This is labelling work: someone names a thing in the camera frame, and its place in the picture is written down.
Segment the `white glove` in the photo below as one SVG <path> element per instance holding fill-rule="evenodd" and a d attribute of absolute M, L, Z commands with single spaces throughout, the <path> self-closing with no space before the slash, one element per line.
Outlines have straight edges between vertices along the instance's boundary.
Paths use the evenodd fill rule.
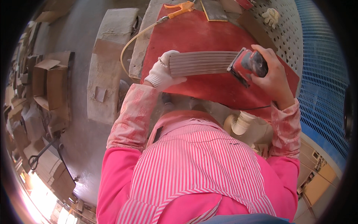
<path fill-rule="evenodd" d="M 265 18 L 265 23 L 268 23 L 270 27 L 276 29 L 276 24 L 279 22 L 280 17 L 280 14 L 276 9 L 267 9 L 267 12 L 263 13 L 262 17 Z"/>
<path fill-rule="evenodd" d="M 149 71 L 149 75 L 144 81 L 150 82 L 159 92 L 165 90 L 169 86 L 185 82 L 186 77 L 172 78 L 169 70 L 169 56 L 179 53 L 179 51 L 171 50 L 165 52 Z"/>

